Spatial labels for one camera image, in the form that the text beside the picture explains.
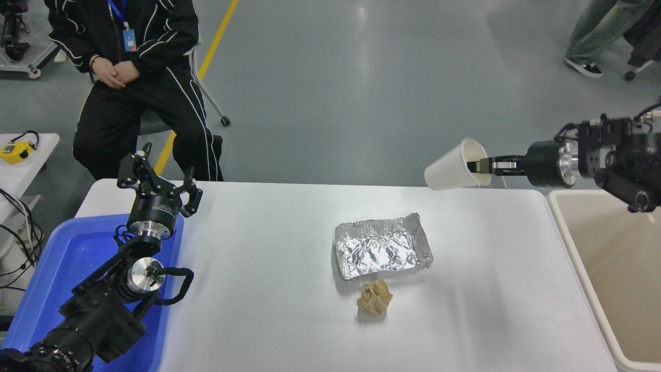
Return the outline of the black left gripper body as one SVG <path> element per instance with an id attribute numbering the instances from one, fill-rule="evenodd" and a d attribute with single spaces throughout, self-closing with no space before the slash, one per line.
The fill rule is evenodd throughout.
<path id="1" fill-rule="evenodd" d="M 129 214 L 128 228 L 139 228 L 140 224 L 146 222 L 174 228 L 180 208 L 180 198 L 168 195 L 176 188 L 174 184 L 161 184 L 161 187 L 156 188 L 155 191 L 151 189 L 143 191 L 142 186 L 148 188 L 150 184 L 140 183 L 130 186 L 135 190 L 135 201 Z"/>

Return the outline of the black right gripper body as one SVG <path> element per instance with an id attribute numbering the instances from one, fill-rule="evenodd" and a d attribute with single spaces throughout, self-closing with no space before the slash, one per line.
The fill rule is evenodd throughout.
<path id="1" fill-rule="evenodd" d="M 559 160 L 562 144 L 556 141 L 534 142 L 519 158 L 519 167 L 529 183 L 539 188 L 562 188 Z"/>

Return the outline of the person's left hand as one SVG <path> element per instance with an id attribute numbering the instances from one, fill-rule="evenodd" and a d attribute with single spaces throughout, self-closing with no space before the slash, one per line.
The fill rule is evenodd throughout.
<path id="1" fill-rule="evenodd" d="M 131 61 L 122 61 L 114 66 L 115 78 L 123 85 L 134 82 L 140 72 Z"/>

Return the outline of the person's right hand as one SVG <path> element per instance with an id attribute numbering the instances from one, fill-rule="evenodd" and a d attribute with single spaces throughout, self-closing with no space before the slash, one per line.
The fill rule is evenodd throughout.
<path id="1" fill-rule="evenodd" d="M 108 59 L 99 55 L 94 55 L 92 59 L 90 59 L 90 68 L 97 78 L 109 88 L 125 88 L 125 83 L 118 80 L 114 65 Z"/>

